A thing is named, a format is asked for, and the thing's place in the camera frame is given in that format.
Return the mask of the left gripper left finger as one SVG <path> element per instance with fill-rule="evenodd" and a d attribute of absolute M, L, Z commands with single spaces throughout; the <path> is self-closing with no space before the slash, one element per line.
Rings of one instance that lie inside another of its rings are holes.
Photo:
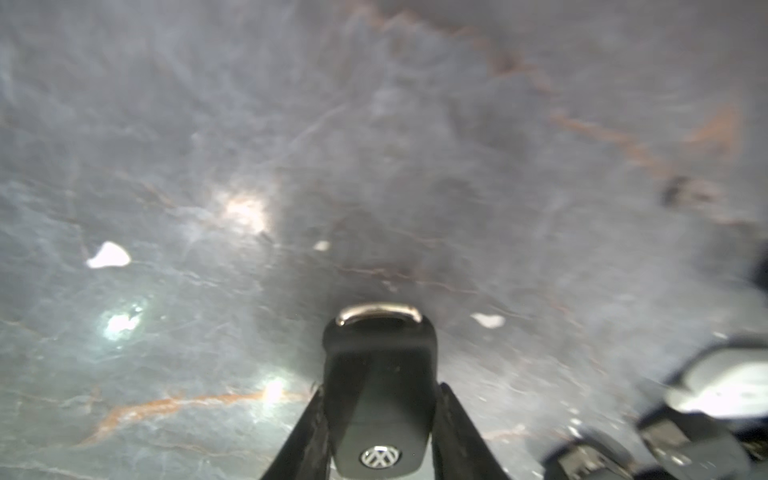
<path fill-rule="evenodd" d="M 320 387 L 261 480 L 328 480 L 330 441 Z"/>

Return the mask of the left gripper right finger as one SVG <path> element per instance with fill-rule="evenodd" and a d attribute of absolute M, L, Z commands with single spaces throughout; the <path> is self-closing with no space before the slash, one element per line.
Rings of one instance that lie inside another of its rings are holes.
<path fill-rule="evenodd" d="M 439 385 L 432 458 L 439 480 L 510 479 L 447 383 Z"/>

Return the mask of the lone black vw key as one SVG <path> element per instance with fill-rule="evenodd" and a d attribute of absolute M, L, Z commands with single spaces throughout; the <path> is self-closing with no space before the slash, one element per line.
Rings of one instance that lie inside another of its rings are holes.
<path fill-rule="evenodd" d="M 324 411 L 336 470 L 390 479 L 420 469 L 437 397 L 437 339 L 414 306 L 343 308 L 324 330 Z"/>

